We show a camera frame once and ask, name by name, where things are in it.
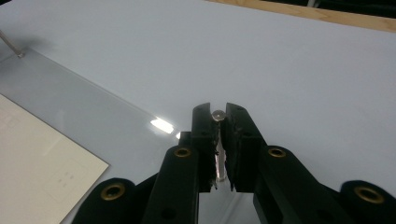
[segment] transparent acrylic sheet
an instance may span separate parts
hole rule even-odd
[[[138,184],[159,171],[177,129],[165,133],[151,124],[156,117],[32,49],[25,53],[0,62],[0,93],[109,163],[97,183],[121,177]],[[228,181],[218,186],[200,195],[199,223],[260,223],[251,194],[230,192]]]

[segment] white paper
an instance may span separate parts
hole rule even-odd
[[[0,223],[60,223],[106,168],[0,95]]]

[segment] metal rod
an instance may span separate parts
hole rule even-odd
[[[18,49],[14,44],[12,44],[11,41],[1,30],[0,30],[0,38],[3,39],[3,41],[8,45],[8,47],[12,49],[12,51],[14,51],[14,53],[18,55],[19,58],[22,58],[24,56],[23,51],[21,49]]]
[[[221,130],[220,125],[224,121],[225,117],[226,117],[226,114],[222,110],[216,110],[212,113],[213,120],[215,122],[217,122],[219,125],[219,130],[218,130],[219,140],[218,140],[218,144],[216,146],[216,151],[219,153],[216,156],[216,181],[218,181],[218,182],[224,181],[227,177],[227,174],[225,171],[225,166],[224,166],[225,151],[224,151],[224,148],[221,143],[221,131],[220,131]]]
[[[316,2],[317,2],[316,0],[308,0],[307,6],[308,6],[308,7],[315,7],[315,3],[316,3]]]

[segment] brass screw hole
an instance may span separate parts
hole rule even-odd
[[[279,148],[270,148],[270,149],[268,149],[268,153],[271,156],[277,157],[277,158],[282,158],[282,157],[286,156],[286,152]]]
[[[367,187],[354,188],[355,193],[364,201],[368,203],[380,204],[385,201],[384,197],[374,189]]]
[[[189,157],[191,155],[191,150],[188,148],[182,147],[175,150],[175,156],[180,158]]]
[[[118,199],[124,193],[125,186],[122,183],[114,183],[102,189],[100,196],[105,201],[113,201]]]

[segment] white table surface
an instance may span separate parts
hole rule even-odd
[[[242,105],[319,182],[396,196],[396,34],[183,0],[14,0],[0,29],[180,130]]]

